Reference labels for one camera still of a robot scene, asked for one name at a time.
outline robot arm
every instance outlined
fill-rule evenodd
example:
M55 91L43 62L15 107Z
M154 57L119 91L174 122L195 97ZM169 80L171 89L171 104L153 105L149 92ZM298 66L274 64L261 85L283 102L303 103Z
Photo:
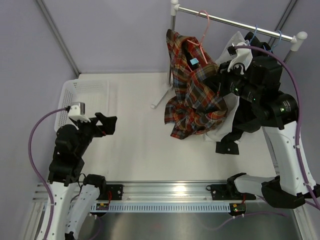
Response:
M295 150L295 131L297 122L291 122L280 130L276 127L265 127L269 136L279 167L277 177L256 177L247 174L234 180L239 193L251 193L264 197L268 204L275 208L295 209L311 198L299 167ZM316 196L320 194L320 186L313 179L300 138L300 151L308 181Z
M265 46L257 40L255 44L260 48ZM237 54L235 49L231 46L228 51L234 55ZM270 138L279 176L257 177L239 173L227 180L227 189L233 196L250 193L264 197L272 207L295 209L303 205L305 199L311 198L308 187L316 197L320 196L320 185L310 173L301 137L299 145L295 144L298 105L291 95L279 91L282 66L277 60L259 51L252 50L252 55L254 58L245 73L242 72L243 67L233 67L228 71L230 61L225 62L220 65L218 74L207 78L205 84L214 92L220 91L222 97L233 93L249 103L252 116L265 127ZM295 148L300 149L308 186Z
M73 124L59 128L55 140L53 160L49 167L48 182L54 206L48 198L44 219L37 240L43 240L47 227L47 240L76 240L81 226L94 201L106 193L104 176L89 174L83 180L83 187L72 209L70 203L84 166L83 154L93 138L112 135L116 129L117 117L85 116L85 104L75 102L69 108L68 116Z

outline gray wall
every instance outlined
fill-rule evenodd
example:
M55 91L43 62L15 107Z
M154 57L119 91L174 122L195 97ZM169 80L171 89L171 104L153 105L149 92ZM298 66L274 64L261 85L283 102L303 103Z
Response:
M170 0L44 0L82 72L167 70ZM181 6L273 29L289 0L180 0ZM179 12L176 30L202 37L207 21ZM213 22L204 47L221 54L237 28Z
M0 239L17 240L36 183L28 159L33 125L58 106L63 83L75 76L32 0L0 2ZM48 173L54 117L35 134L33 156Z
M320 183L320 147L317 144L320 136L320 30L317 25L320 22L319 8L320 2L318 0L300 0L283 30L289 35L294 35L299 31L308 33L307 40L288 64L298 81L302 95L303 124L301 135L303 147L310 171L318 184ZM283 56L285 53L282 46L285 45L285 43L281 43L275 49L275 53ZM283 74L282 90L294 94L293 85L287 74ZM309 206L308 210L318 239L320 239L320 211Z

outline red plaid shirt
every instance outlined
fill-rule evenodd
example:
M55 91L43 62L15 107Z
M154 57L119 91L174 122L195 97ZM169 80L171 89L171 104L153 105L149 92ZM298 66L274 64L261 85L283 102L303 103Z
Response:
M174 123L171 136L185 139L191 134L204 134L215 129L226 119L228 111L225 100L207 87L203 81L214 76L219 67L203 50L206 64L195 37L182 36L168 30L166 42L169 50L175 97L165 106L164 123ZM182 44L191 58L197 58L198 68L191 71Z

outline white laundry basket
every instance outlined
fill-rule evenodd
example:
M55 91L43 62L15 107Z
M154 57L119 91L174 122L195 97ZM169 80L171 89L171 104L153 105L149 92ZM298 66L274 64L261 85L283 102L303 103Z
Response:
M65 108L73 102L85 103L85 115L93 118L95 113L108 115L109 82L106 79L85 80L75 79L63 84L58 109ZM71 124L66 111L58 112L55 118L54 130L65 124Z

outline metal rack stand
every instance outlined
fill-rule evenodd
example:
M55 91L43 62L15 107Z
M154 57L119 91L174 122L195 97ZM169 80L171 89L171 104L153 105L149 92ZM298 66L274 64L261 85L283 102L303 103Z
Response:
M185 8L182 7L179 4L179 0L171 0L171 23L170 23L170 29L175 30L175 25L176 25L176 16L177 16L177 12L183 12L183 13L187 13L187 14L192 14L192 15L198 15L202 18L207 18L207 15L205 13L202 12L198 12L189 8ZM273 37L276 39L281 39L286 41L286 42L290 42L291 43L291 48L289 50L289 52L287 53L287 55L284 58L284 62L288 62L289 58L293 55L294 52L298 51L300 46L302 45L302 43L304 42L304 40L308 37L308 34L305 31L301 31L299 32L297 35L294 36L287 36L284 34L275 32L275 31L270 31L270 30L266 30L263 28L257 28L255 26L251 26L248 24L244 24L241 22L237 22L237 21L233 21L233 20L229 20L229 19L225 19L222 17L218 17L218 16L213 16L213 15L208 15L209 19L219 22L219 23L223 23L223 24L227 24L227 25L231 25L234 27L238 27L241 29L246 29L246 30L250 30L250 31L256 31L259 34L263 34L269 37ZM154 100L154 102L151 104L151 108L155 109L159 103L161 102L161 100L163 99L163 97L167 94L167 92L172 88L172 76L171 76L171 67L169 66L169 70L168 70L168 76L167 76L167 83L163 86L161 93L159 94L159 96L157 96L157 98Z

